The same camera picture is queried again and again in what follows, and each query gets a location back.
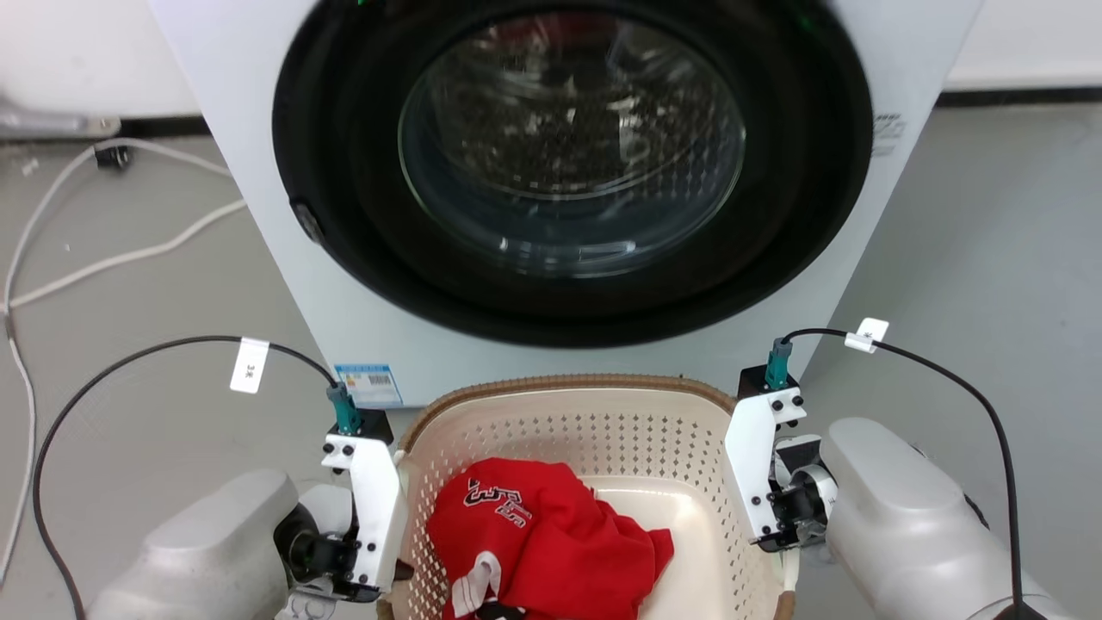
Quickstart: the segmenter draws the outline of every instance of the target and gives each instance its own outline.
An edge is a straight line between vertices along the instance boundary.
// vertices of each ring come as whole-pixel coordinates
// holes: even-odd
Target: teal connector
[[[781,344],[784,339],[773,341],[769,361],[765,365],[765,384],[769,390],[788,388],[788,358],[792,355],[792,344]]]
[[[342,382],[336,388],[326,390],[325,395],[329,398],[333,409],[337,412],[337,431],[341,435],[355,435],[364,421],[360,420],[356,404],[348,395],[348,387]]]

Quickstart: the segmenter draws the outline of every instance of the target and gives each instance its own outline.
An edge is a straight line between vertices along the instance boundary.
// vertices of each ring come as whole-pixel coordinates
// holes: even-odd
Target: basket rim
[[[417,421],[406,431],[398,448],[412,454],[417,440],[430,424],[449,410],[491,396],[522,394],[525,392],[559,392],[579,389],[626,389],[658,390],[692,394],[711,402],[730,416],[735,411],[735,399],[730,394],[704,382],[683,378],[628,376],[628,374],[580,374],[580,376],[544,376],[525,379],[482,383],[449,392],[436,399],[421,411]]]

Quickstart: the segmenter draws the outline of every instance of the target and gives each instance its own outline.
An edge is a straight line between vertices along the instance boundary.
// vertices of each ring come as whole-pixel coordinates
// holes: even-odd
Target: white cable
[[[43,296],[46,296],[47,294],[56,292],[56,291],[58,291],[58,290],[61,290],[61,289],[63,289],[63,287],[72,284],[72,283],[78,282],[78,281],[80,281],[80,280],[83,280],[83,279],[85,279],[85,278],[87,278],[89,275],[93,275],[93,274],[98,273],[100,271],[104,271],[106,269],[110,269],[112,267],[118,267],[119,264],[126,264],[127,262],[133,262],[134,260],[141,260],[142,258],[150,258],[152,255],[160,255],[162,253],[168,253],[168,252],[176,249],[177,247],[184,244],[187,241],[187,239],[194,237],[196,233],[198,233],[201,230],[203,230],[203,228],[206,228],[207,226],[209,226],[210,224],[214,224],[218,219],[222,219],[223,217],[226,217],[227,215],[231,215],[234,213],[237,213],[238,210],[241,210],[242,208],[245,208],[245,200],[244,199],[231,202],[231,203],[227,204],[226,206],[223,206],[220,208],[216,208],[216,209],[212,210],[210,213],[207,213],[202,218],[199,218],[197,221],[195,221],[194,224],[192,224],[191,226],[188,226],[187,228],[185,228],[183,232],[180,232],[179,235],[176,235],[170,241],[166,241],[166,242],[163,242],[163,243],[159,243],[159,244],[149,246],[149,247],[142,248],[142,249],[136,249],[133,251],[128,251],[126,253],[120,253],[118,255],[112,255],[111,258],[105,258],[104,260],[100,260],[99,262],[94,262],[91,264],[88,264],[87,267],[85,267],[85,268],[83,268],[80,270],[73,271],[68,275],[65,275],[64,278],[57,279],[57,280],[55,280],[53,282],[50,282],[48,284],[46,284],[44,286],[40,286],[40,287],[37,287],[35,290],[32,290],[31,292],[28,292],[25,294],[21,294],[21,295],[17,296],[15,298],[12,298],[11,300],[11,306],[12,307],[19,307],[19,306],[24,305],[26,303],[30,303],[32,301],[42,298]]]
[[[15,334],[11,322],[12,307],[14,305],[26,303],[34,298],[39,298],[41,296],[50,294],[77,280],[86,278],[93,273],[102,271],[104,269],[108,269],[116,264],[122,264],[123,262],[138,260],[139,258],[144,258],[147,255],[156,255],[158,253],[170,251],[171,249],[179,247],[181,243],[191,238],[191,236],[195,235],[210,222],[215,221],[220,217],[225,217],[226,215],[229,215],[234,210],[237,210],[238,208],[241,208],[241,206],[244,206],[242,200],[238,200],[233,204],[226,205],[217,209],[216,211],[208,214],[206,217],[203,217],[195,224],[192,224],[186,230],[184,230],[183,233],[177,236],[175,239],[172,239],[168,243],[163,243],[161,246],[153,246],[145,249],[117,255],[115,258],[109,258],[107,260],[101,260],[100,262],[86,267],[85,269],[82,269],[75,273],[71,273],[69,275],[66,275],[65,278],[62,278],[56,282],[46,284],[45,286],[32,291],[31,293],[25,294],[20,298],[12,300],[11,290],[12,285],[15,282],[15,274],[19,272],[20,262],[22,262],[23,260],[23,253],[26,251],[26,246],[34,236],[34,230],[39,221],[41,219],[44,219],[46,207],[48,207],[51,202],[53,202],[54,195],[65,183],[65,181],[67,181],[68,177],[73,175],[73,172],[80,166],[80,164],[96,156],[96,151],[98,149],[106,149],[111,146],[131,146],[147,151],[152,151],[162,154],[164,156],[175,159],[177,161],[197,165],[204,170],[222,174],[223,176],[233,177],[229,170],[226,168],[225,166],[212,163],[203,157],[193,155],[191,153],[185,153],[183,151],[170,149],[168,146],[163,146],[154,142],[147,142],[145,140],[137,140],[133,138],[112,138],[110,140],[104,140],[102,142],[98,142],[93,146],[88,146],[87,149],[80,151],[80,153],[77,154],[75,157],[73,157],[73,161],[71,161],[68,165],[62,168],[61,173],[57,174],[57,177],[54,178],[53,184],[50,185],[50,188],[46,189],[45,195],[42,196],[42,200],[39,202],[39,205],[35,206],[34,211],[31,213],[31,218],[28,219],[26,225],[23,227],[23,232],[20,235],[19,242],[15,244],[15,253],[12,255],[11,263],[8,265],[8,276],[4,279],[4,284],[3,284],[3,314],[2,316],[0,316],[0,319],[3,320],[3,325],[7,331],[8,344],[11,348],[12,358],[15,360],[15,367],[19,369],[20,376],[22,376],[23,378],[23,384],[26,388],[28,427],[29,427],[25,475],[23,477],[23,485],[21,488],[19,502],[17,503],[14,521],[11,526],[11,532],[8,536],[8,544],[4,546],[3,559],[0,561],[0,588],[3,588],[4,580],[8,577],[8,569],[11,567],[12,556],[15,552],[15,539],[19,537],[19,526],[23,520],[23,511],[26,508],[26,496],[31,483],[31,476],[34,470],[34,454],[35,454],[35,447],[37,445],[36,440],[37,411],[35,409],[35,402],[34,402],[34,385],[31,383],[30,374],[26,372],[26,366],[23,363],[23,358],[22,356],[20,356],[19,347],[15,344]]]
[[[796,591],[796,583],[800,579],[800,550],[780,552],[780,562],[785,567],[785,590]]]

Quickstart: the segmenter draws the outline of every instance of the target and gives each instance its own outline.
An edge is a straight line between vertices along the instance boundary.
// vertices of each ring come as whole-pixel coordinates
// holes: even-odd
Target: barcode sticker
[[[260,390],[260,376],[268,360],[268,341],[242,338],[234,363],[234,376],[229,378],[229,389],[234,392],[256,394]]]
[[[339,365],[336,370],[357,407],[401,406],[402,395],[389,366]]]

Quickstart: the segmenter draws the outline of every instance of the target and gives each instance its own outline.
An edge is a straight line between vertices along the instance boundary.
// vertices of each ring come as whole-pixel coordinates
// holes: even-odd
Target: cable label tag
[[[234,363],[234,376],[229,378],[229,389],[234,392],[256,394],[260,390],[260,376],[268,360],[268,341],[242,338]]]
[[[873,342],[884,340],[886,334],[888,334],[887,322],[868,317],[861,322],[856,333],[845,335],[845,346],[865,353],[875,353],[876,346]]]

